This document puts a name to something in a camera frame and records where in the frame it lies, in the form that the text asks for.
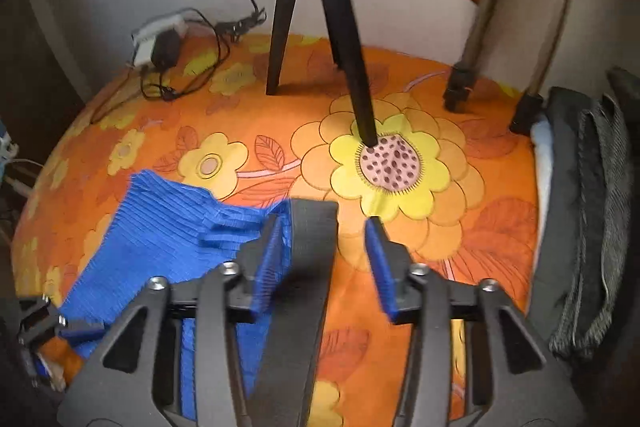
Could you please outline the blue striped pants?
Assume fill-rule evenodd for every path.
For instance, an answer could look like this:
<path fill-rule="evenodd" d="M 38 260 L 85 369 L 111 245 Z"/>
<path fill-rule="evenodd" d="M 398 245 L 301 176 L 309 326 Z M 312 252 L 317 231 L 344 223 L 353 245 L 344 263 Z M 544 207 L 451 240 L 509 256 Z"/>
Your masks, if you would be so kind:
<path fill-rule="evenodd" d="M 283 199 L 264 209 L 218 202 L 205 188 L 150 170 L 132 176 L 102 243 L 62 306 L 69 319 L 113 324 L 144 282 L 197 279 L 257 239 L 271 217 L 282 258 L 271 305 L 236 329 L 256 426 L 305 426 L 337 233 L 335 202 Z"/>

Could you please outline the orange floral bedsheet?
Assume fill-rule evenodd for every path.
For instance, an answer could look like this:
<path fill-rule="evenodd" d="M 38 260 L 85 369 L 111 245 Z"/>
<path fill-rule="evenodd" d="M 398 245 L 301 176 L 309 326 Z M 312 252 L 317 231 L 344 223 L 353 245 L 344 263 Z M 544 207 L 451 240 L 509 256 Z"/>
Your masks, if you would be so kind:
<path fill-rule="evenodd" d="M 378 144 L 360 141 L 344 77 L 323 40 L 296 37 L 281 86 L 266 95 L 268 40 L 246 38 L 198 92 L 151 102 L 116 82 L 70 125 L 38 176 L 12 243 L 22 296 L 61 308 L 96 253 L 135 174 L 205 188 L 218 202 L 264 209 L 283 199 L 337 205 L 336 254 L 314 426 L 387 426 L 409 340 L 387 321 L 364 248 L 378 217 L 449 280 L 498 280 L 527 300 L 537 243 L 532 143 L 509 129 L 514 90 L 480 80 L 460 114 L 442 108 L 448 69 L 364 54 Z"/>

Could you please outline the tall silver tripod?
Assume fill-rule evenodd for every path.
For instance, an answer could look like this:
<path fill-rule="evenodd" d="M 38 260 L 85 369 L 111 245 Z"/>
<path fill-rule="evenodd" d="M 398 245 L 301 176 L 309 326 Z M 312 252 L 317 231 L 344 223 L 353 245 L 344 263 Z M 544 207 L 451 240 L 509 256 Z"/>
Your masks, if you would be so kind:
<path fill-rule="evenodd" d="M 444 106 L 456 113 L 465 108 L 483 72 L 514 76 L 524 61 L 523 88 L 509 129 L 528 135 L 544 105 L 541 91 L 564 30 L 570 0 L 480 0 L 468 38 L 452 66 Z"/>

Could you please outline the stack of dark folded clothes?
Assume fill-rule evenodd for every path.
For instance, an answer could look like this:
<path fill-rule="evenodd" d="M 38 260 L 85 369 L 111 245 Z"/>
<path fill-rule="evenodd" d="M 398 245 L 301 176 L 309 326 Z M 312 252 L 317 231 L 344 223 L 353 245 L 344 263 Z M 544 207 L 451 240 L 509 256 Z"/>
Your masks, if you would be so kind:
<path fill-rule="evenodd" d="M 606 73 L 601 98 L 554 88 L 532 128 L 540 210 L 528 318 L 564 360 L 593 357 L 614 319 L 632 229 L 639 78 Z"/>

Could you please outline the black power adapter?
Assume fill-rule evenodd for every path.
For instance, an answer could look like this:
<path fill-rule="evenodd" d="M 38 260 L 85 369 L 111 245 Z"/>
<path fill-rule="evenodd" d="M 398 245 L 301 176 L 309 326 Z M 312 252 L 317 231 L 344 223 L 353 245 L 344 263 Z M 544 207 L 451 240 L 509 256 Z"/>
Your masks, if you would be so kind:
<path fill-rule="evenodd" d="M 160 32 L 154 40 L 151 63 L 159 72 L 171 69 L 178 63 L 182 37 L 175 29 Z"/>

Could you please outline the white power strip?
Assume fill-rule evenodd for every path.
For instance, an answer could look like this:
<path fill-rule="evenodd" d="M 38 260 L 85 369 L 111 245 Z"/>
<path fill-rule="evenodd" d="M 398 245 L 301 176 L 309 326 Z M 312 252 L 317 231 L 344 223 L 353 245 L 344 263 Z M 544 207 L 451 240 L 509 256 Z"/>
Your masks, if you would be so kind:
<path fill-rule="evenodd" d="M 134 54 L 131 65 L 134 68 L 149 65 L 157 37 L 165 31 L 174 30 L 180 38 L 186 34 L 186 20 L 179 13 L 165 14 L 152 18 L 131 34 Z"/>

